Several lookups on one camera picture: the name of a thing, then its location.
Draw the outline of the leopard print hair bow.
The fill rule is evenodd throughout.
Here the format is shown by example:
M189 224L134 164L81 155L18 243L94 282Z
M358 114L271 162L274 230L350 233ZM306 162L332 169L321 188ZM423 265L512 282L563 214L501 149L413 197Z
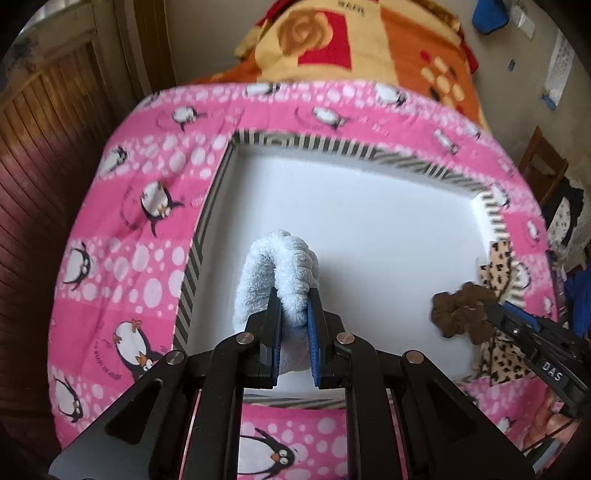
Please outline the leopard print hair bow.
M510 242L492 242L489 261L479 270L482 285L492 290L497 300L504 300L514 279ZM480 371L489 378L491 386L535 376L513 339L496 327L492 337L481 346L481 354Z

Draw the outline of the brown scrunchie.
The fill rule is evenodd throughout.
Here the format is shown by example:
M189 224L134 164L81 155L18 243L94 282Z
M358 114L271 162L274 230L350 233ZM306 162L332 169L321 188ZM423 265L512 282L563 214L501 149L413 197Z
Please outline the brown scrunchie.
M433 296L431 321L444 338L468 334L473 345L481 345L494 334L485 307L496 303L491 289L467 282L453 294L441 292Z

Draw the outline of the white fluffy scrunchie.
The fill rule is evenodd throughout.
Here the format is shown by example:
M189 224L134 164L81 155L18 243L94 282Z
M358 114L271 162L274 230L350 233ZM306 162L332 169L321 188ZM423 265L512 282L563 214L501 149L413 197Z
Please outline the white fluffy scrunchie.
M300 237L270 232L250 246L235 293L232 326L245 330L252 314L266 309L276 289L283 309L280 374L310 368L308 359L308 292L320 286L320 263Z

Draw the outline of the striped white jewelry tray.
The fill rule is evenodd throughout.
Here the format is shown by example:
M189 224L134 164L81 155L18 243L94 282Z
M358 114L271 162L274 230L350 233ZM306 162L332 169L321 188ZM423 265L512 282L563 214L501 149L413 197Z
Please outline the striped white jewelry tray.
M379 153L370 160L232 138L197 223L177 313L176 345L211 350L231 318L250 246L284 230L320 262L325 310L375 348L424 353L453 380L474 372L467 335L444 338L432 297L477 281L508 228L493 194L424 162Z

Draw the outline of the pink penguin bedspread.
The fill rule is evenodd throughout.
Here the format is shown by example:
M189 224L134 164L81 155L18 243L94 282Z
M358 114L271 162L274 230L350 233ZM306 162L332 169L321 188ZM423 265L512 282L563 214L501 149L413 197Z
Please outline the pink penguin bedspread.
M514 279L506 300L555 318L546 225L496 140L420 94L358 81L187 86L140 102L107 141L61 261L49 329L57 438L70 444L176 345L177 313L197 223L232 138L370 160L415 159L469 178L507 225ZM459 381L520 442L541 403L536 379Z

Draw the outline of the wooden chair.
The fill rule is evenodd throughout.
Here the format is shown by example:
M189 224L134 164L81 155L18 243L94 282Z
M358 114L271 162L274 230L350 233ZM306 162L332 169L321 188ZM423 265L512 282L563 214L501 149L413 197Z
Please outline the wooden chair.
M568 166L567 159L557 152L537 126L518 169L541 207L558 188Z

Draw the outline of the orange floral blanket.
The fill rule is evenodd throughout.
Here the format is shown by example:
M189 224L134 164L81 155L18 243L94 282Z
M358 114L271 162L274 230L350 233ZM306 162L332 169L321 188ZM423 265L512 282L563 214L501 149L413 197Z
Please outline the orange floral blanket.
M472 79L478 61L460 19L434 1L276 1L235 57L199 83L377 81L487 125Z

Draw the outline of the white wall calendar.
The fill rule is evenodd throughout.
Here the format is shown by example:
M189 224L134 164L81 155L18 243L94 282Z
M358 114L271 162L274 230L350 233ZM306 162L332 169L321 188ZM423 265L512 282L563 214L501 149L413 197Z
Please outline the white wall calendar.
M547 108L557 109L568 82L575 51L565 35L558 31L544 82L541 100Z

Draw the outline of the blue cloth on wall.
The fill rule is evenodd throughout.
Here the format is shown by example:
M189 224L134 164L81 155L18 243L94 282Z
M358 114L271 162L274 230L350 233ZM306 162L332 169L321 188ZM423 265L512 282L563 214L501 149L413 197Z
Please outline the blue cloth on wall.
M472 16L472 24L481 35L489 35L504 28L510 21L502 0L478 0Z

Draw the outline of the wooden wall panel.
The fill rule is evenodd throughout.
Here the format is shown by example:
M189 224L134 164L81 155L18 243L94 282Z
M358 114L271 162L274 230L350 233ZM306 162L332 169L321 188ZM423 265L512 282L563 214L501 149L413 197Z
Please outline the wooden wall panel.
M55 433L46 374L66 240L120 115L95 29L43 45L31 29L1 62L1 426L22 443Z

